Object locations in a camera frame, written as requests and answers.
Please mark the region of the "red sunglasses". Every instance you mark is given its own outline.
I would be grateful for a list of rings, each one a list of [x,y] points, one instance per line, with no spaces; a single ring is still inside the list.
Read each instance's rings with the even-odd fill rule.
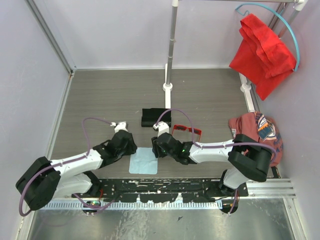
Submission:
[[[174,134],[174,131],[183,131],[183,132],[189,132],[189,133],[193,133],[195,135],[197,135],[197,140],[200,141],[201,136],[202,136],[202,130],[199,128],[191,128],[185,125],[181,125],[181,124],[175,124],[172,128],[171,134]]]

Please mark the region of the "light blue cleaning cloth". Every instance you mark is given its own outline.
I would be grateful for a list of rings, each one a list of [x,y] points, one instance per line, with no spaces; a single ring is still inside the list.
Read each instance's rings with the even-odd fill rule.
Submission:
[[[129,173],[140,175],[155,175],[158,173],[158,158],[151,147],[138,147],[136,153],[130,156]]]

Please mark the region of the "black sunglasses case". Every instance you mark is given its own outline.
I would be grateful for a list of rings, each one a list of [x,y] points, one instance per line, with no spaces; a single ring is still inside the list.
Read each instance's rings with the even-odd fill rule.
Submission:
[[[161,114],[166,110],[166,108],[143,108],[141,116],[141,127],[152,128],[153,125],[157,122],[158,118],[161,116]],[[168,126],[171,127],[171,112],[167,112],[160,120],[167,123]]]

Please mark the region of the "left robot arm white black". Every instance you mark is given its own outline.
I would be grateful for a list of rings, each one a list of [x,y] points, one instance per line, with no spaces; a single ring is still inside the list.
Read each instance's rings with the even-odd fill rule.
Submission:
[[[95,198],[101,193],[102,183],[93,171],[111,165],[123,156],[133,155],[137,149],[133,135],[119,130],[112,139],[88,152],[58,160],[39,157],[15,187],[31,211],[43,208],[52,199],[73,194]]]

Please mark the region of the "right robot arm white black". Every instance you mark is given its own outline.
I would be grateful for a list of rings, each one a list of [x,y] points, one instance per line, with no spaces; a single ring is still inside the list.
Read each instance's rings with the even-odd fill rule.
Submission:
[[[223,171],[219,191],[231,197],[247,181],[267,180],[272,151],[252,138],[237,134],[235,139],[218,143],[180,142],[170,133],[151,139],[156,158],[171,157],[182,165],[229,162],[232,168]]]

